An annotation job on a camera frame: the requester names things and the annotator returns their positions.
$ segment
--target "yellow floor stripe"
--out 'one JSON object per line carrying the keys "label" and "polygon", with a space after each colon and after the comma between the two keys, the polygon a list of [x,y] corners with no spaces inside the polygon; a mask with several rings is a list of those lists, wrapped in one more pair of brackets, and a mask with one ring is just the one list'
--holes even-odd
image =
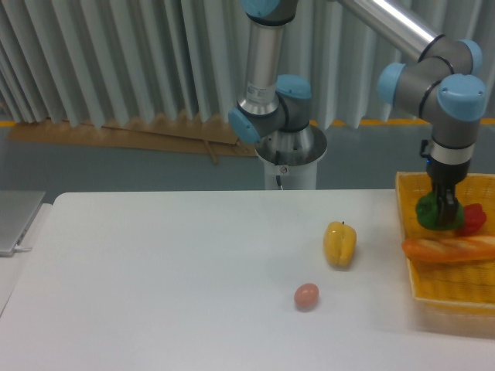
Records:
{"label": "yellow floor stripe", "polygon": [[[380,120],[362,120],[361,125],[365,126],[373,126],[373,125],[427,125],[428,122],[421,120],[419,118],[416,119],[404,119],[404,118],[392,118],[387,121]],[[482,118],[482,125],[494,125],[495,118]],[[341,120],[334,120],[332,122],[332,126],[346,126],[346,124]]]}

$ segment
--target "robotic arm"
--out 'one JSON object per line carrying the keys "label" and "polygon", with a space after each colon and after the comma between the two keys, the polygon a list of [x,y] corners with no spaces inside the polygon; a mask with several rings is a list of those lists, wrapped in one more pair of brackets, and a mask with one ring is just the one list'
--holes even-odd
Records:
{"label": "robotic arm", "polygon": [[456,184],[467,175],[486,106],[485,85],[472,75],[483,62],[480,48],[471,40],[447,39],[393,2],[339,2],[418,61],[413,66],[387,66],[377,90],[387,103],[432,124],[432,140],[422,141],[420,154],[426,158],[439,210],[436,225],[454,226],[459,208]]}
{"label": "robotic arm", "polygon": [[[378,93],[387,103],[432,123],[432,140],[422,142],[421,156],[439,208],[437,225],[448,227],[459,208],[456,184],[467,175],[486,105],[485,86],[472,75],[481,67],[481,50],[470,40],[447,39],[394,2],[338,1],[418,61],[386,67]],[[258,155],[275,167],[317,162],[325,154],[326,139],[308,126],[310,85],[301,77],[276,78],[283,29],[295,16],[297,0],[241,4],[252,21],[251,34],[245,95],[231,110],[230,122],[241,140],[257,143]],[[281,188],[280,177],[277,183]]]}

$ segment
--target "laptop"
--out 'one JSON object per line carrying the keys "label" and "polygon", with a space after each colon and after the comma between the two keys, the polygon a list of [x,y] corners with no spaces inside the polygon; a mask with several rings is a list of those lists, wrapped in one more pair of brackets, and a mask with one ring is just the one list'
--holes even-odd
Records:
{"label": "laptop", "polygon": [[11,257],[31,226],[45,192],[0,191],[0,257]]}

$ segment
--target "metal cylinder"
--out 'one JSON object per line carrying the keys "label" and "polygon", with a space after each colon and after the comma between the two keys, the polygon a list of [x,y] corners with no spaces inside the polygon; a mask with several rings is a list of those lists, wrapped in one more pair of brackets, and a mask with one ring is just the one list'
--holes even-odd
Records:
{"label": "metal cylinder", "polygon": [[251,22],[245,93],[239,100],[241,108],[250,114],[266,115],[278,107],[275,91],[283,32],[283,26]]}
{"label": "metal cylinder", "polygon": [[420,60],[439,35],[414,12],[386,0],[338,0],[346,9],[382,35],[396,48]]}
{"label": "metal cylinder", "polygon": [[285,161],[284,164],[304,163],[306,161],[305,158],[315,145],[315,135],[311,127],[295,133],[286,133],[278,130],[271,134],[270,139],[268,141],[268,149],[272,153],[279,151]]}

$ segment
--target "blue joint cap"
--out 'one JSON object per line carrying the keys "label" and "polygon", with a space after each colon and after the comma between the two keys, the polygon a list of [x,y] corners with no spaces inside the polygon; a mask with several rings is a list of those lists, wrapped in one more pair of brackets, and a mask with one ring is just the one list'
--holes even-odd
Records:
{"label": "blue joint cap", "polygon": [[483,65],[483,52],[478,44],[472,40],[459,40],[461,43],[465,43],[471,52],[471,57],[473,58],[473,69],[471,73],[474,74],[478,72]]}
{"label": "blue joint cap", "polygon": [[280,0],[241,0],[242,9],[255,18],[262,18],[273,12]]}
{"label": "blue joint cap", "polygon": [[443,79],[437,99],[448,115],[461,121],[475,121],[485,113],[486,87],[473,75],[457,73]]}
{"label": "blue joint cap", "polygon": [[309,81],[297,75],[280,75],[277,78],[277,92],[295,99],[311,99]]}
{"label": "blue joint cap", "polygon": [[378,78],[378,96],[392,106],[395,100],[395,90],[404,67],[405,64],[403,63],[391,63],[384,68]]}
{"label": "blue joint cap", "polygon": [[229,111],[230,126],[235,131],[235,134],[245,143],[257,143],[261,137],[253,124],[248,120],[242,112],[237,108],[232,108]]}

